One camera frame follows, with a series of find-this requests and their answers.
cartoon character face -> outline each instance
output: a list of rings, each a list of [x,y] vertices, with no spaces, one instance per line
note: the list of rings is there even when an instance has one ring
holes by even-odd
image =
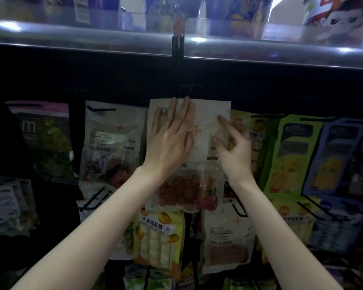
[[[329,27],[329,35],[349,33],[363,22],[363,8],[348,11],[333,11],[322,20],[323,27]]]

barcode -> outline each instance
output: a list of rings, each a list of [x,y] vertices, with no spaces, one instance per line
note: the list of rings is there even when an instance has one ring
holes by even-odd
[[[94,114],[96,114],[97,116],[103,116],[103,117],[106,116],[106,112],[105,111],[96,111],[96,112],[94,112]]]
[[[75,19],[79,22],[90,23],[89,2],[87,0],[74,0]]]

orange plus sign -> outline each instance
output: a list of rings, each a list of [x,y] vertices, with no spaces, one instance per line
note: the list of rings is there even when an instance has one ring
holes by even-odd
[[[195,127],[194,127],[195,136],[197,136],[199,134],[199,132],[202,132],[202,130],[199,129],[197,125],[195,125]]]
[[[238,218],[238,216],[234,219],[234,222],[236,222],[237,225],[239,225],[239,223],[241,222],[242,220],[240,218]]]

